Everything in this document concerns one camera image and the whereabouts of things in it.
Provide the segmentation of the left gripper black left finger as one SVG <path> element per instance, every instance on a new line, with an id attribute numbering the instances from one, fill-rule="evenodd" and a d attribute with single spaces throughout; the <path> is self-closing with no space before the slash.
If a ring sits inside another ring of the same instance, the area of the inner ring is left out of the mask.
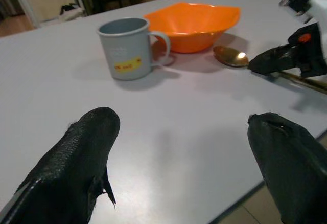
<path id="1" fill-rule="evenodd" d="M 107 161 L 119 130 L 109 107 L 84 114 L 20 183 L 1 223 L 88 223 L 100 195 L 115 203 Z"/>

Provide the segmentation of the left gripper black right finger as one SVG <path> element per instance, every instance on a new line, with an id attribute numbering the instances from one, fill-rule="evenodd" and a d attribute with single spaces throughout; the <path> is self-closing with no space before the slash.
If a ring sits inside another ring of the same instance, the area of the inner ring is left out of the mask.
<path id="1" fill-rule="evenodd" d="M 282 223 L 326 223 L 326 149 L 275 113 L 250 115 L 247 136 Z"/>

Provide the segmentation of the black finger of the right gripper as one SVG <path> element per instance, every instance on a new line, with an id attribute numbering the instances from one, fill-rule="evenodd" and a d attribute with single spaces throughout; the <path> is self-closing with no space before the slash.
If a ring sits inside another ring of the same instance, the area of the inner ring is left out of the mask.
<path id="1" fill-rule="evenodd" d="M 257 74 L 267 75 L 297 67 L 299 47 L 283 45 L 255 56 L 248 68 Z"/>

